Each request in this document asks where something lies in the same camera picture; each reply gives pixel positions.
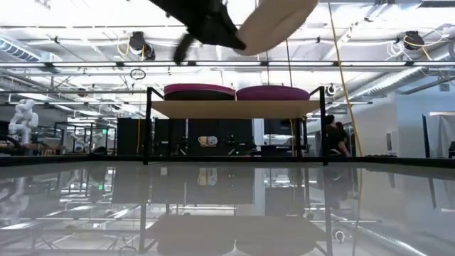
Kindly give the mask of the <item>magenta bowl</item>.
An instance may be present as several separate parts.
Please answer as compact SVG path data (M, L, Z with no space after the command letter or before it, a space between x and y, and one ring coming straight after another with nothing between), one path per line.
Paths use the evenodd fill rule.
M258 85L239 89L237 100L309 100L310 94L296 87Z

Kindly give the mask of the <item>white cabinet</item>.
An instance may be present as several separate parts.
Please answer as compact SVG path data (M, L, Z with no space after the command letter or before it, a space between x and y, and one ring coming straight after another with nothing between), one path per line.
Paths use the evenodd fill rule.
M429 157L455 159L455 112L430 112L426 128Z

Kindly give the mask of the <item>person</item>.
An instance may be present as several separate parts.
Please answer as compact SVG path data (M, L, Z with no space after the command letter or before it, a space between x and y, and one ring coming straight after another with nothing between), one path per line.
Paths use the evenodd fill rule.
M335 122L335 117L328 114L325 117L326 121L326 148L330 156L348 156L349 152L346 148L345 132L342 132Z

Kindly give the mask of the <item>wooden shelf with black frame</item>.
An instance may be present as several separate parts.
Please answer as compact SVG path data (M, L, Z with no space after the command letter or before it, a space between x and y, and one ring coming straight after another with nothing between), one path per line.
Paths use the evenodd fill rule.
M151 96L154 92L154 88L148 87L146 90L146 128L144 132L144 149L142 153L143 165L148 165L150 161L155 159L163 159L163 161L232 161L232 162L243 162L243 161L257 161L257 162L307 162L315 161L321 162L323 165L328 164L328 153L324 150L326 145L326 128L325 128L325 116L326 116L326 100L325 100L325 88L320 86L317 89L310 92L310 95L314 95L319 92L319 100L221 100L221 101L152 101ZM260 157L218 157L220 160L206 158L204 156L171 156L168 151L168 156L157 157L151 156L150 143L151 140L151 110L165 115L171 121L172 119L296 119L297 123L300 123L302 118L308 113L320 109L321 113L321 132L322 132L322 157L310 157L309 160L304 159L301 155L301 136L297 129L294 137L296 138L296 155L293 157L272 157L272 158L260 158Z

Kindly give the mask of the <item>silver ventilation duct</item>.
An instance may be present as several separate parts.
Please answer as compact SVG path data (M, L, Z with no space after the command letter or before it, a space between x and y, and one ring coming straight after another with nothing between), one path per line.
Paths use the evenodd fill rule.
M54 53L48 51L34 50L24 44L15 41L14 39L0 36L0 53L5 53L14 56L19 60L27 63L52 63L61 60L61 58Z
M360 89L352 92L350 98L372 97L386 95L399 87L405 86L411 82L422 79L429 74L430 68L438 66L449 66L449 63L455 65L455 43L450 43L445 47L435 50L436 55L433 60L416 60L411 62L411 66L398 73L388 73L377 80L369 82Z

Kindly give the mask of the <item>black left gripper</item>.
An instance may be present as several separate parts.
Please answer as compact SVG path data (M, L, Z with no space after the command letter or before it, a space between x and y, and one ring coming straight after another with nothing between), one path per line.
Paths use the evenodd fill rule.
M222 0L149 0L186 26L186 33L175 47L173 61L180 65L194 40L202 44L228 45L244 50L246 45L236 36L237 28Z

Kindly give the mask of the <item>black cage frame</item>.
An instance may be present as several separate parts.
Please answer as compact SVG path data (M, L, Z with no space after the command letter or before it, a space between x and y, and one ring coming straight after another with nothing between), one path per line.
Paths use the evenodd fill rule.
M89 154L100 147L108 154L117 153L117 128L112 125L56 122L53 135L60 138L64 154Z

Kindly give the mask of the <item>dark cabinets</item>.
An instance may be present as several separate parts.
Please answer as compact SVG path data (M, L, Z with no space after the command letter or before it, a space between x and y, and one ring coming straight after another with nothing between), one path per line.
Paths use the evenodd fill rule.
M141 156L145 128L145 119L118 119L117 153ZM202 136L217 137L217 146L201 147ZM249 156L256 149L250 119L154 119L151 140L152 156Z

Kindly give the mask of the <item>pink plastic plate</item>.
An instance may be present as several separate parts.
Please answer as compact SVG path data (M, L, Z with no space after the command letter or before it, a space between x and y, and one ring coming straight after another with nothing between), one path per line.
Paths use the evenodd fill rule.
M195 83L178 83L178 84L171 84L164 87L164 94L170 95L174 92L184 92L184 91L196 91L196 90L203 90L203 91L213 91L213 92L221 92L227 95L235 95L235 90L229 87L225 87L222 85L212 85L212 84L195 84Z

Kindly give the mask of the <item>cream plastic plate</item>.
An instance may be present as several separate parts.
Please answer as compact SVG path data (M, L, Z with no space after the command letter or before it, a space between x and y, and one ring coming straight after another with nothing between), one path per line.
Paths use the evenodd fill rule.
M257 55L279 45L298 30L319 0L261 0L239 27L236 36L245 44L240 55Z

